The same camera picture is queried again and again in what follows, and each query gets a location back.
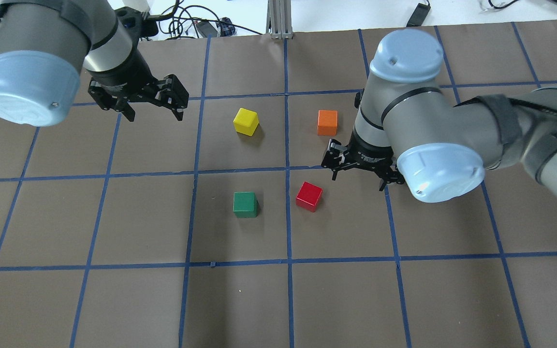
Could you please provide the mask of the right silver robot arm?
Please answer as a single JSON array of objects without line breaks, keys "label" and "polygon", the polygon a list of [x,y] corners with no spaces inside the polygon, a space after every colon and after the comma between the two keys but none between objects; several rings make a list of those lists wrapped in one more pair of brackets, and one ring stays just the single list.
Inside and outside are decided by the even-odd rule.
[{"label": "right silver robot arm", "polygon": [[487,170],[522,163],[538,182],[557,155],[557,87],[477,96],[451,106],[436,76],[438,40],[420,29],[385,35],[369,65],[347,145],[332,139],[322,167],[374,172],[380,188],[406,184],[425,203],[470,192]]}]

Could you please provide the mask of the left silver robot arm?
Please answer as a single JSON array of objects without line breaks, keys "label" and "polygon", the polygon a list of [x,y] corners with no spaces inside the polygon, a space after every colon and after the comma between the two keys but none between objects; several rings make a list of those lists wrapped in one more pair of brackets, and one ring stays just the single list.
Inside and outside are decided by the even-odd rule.
[{"label": "left silver robot arm", "polygon": [[165,15],[105,0],[0,2],[0,118],[20,125],[57,125],[69,114],[80,75],[102,110],[135,119],[132,103],[149,103],[183,119],[189,93],[176,75],[157,79],[138,49]]}]

